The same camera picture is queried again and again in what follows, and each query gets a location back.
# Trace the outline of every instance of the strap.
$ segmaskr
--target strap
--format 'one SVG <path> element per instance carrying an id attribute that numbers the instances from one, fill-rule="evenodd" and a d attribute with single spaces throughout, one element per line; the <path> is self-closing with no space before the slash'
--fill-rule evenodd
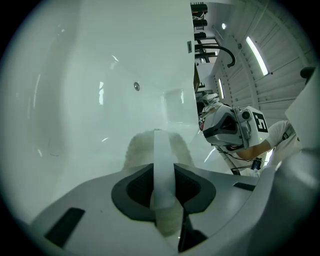
<path id="1" fill-rule="evenodd" d="M 294 135 L 296 132 L 292 127 L 291 123 L 289 123 L 288 128 L 285 130 L 284 134 L 282 135 L 282 141 L 288 139 L 290 136 Z"/>

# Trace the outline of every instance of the black slot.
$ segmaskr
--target black slot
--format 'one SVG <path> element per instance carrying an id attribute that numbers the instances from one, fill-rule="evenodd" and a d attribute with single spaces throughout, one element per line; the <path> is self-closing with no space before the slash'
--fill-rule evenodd
<path id="1" fill-rule="evenodd" d="M 45 238 L 59 247 L 63 247 L 74 231 L 85 211 L 70 208 L 45 235 Z"/>
<path id="2" fill-rule="evenodd" d="M 187 45 L 188 45 L 188 53 L 192 53 L 191 41 L 188 41 Z"/>
<path id="3" fill-rule="evenodd" d="M 243 190 L 249 190 L 249 191 L 254 191 L 255 185 L 250 185 L 242 182 L 237 182 L 236 184 L 233 185 L 234 187 L 243 189 Z"/>

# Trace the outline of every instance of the ceiling light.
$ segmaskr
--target ceiling light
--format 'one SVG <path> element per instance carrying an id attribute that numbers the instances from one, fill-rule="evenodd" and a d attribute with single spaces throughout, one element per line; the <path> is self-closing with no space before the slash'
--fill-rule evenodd
<path id="1" fill-rule="evenodd" d="M 224 91 L 222 90 L 222 84 L 221 84 L 221 79 L 219 78 L 219 85 L 220 85 L 220 92 L 221 92 L 221 98 L 224 99 Z"/>
<path id="2" fill-rule="evenodd" d="M 254 43 L 252 42 L 252 40 L 250 39 L 249 36 L 246 38 L 246 42 L 248 43 L 248 45 L 250 46 L 251 50 L 253 51 L 253 54 L 254 54 L 256 60 L 258 61 L 259 65 L 260 65 L 262 74 L 264 76 L 267 75 L 269 72 L 267 70 L 266 64 L 264 63 L 264 61 L 263 61 L 263 59 L 262 59 L 257 47 L 254 45 Z"/>

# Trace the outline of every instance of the white glossy surface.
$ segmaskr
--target white glossy surface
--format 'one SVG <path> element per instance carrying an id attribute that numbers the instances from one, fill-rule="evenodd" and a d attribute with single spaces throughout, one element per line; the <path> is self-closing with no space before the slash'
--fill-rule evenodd
<path id="1" fill-rule="evenodd" d="M 29 223 L 78 184 L 120 171 L 131 138 L 153 129 L 179 133 L 196 167 L 231 174 L 199 132 L 188 41 L 188 0 L 43 2 L 0 74 L 1 181 L 14 215 Z"/>

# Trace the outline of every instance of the curved handle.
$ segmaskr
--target curved handle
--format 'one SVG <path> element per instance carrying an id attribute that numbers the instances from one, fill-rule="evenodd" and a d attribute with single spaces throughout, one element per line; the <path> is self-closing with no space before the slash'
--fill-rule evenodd
<path id="1" fill-rule="evenodd" d="M 228 68 L 234 66 L 236 64 L 236 57 L 234 56 L 234 54 L 227 48 L 218 46 L 218 45 L 202 45 L 202 44 L 196 44 L 194 46 L 195 50 L 200 50 L 200 49 L 219 49 L 219 50 L 223 50 L 226 53 L 228 53 L 232 59 L 232 62 L 229 63 L 228 65 L 226 65 Z M 207 53 L 200 53 L 200 54 L 196 54 L 194 56 L 195 58 L 203 58 L 203 57 L 213 57 L 211 52 L 207 52 Z"/>

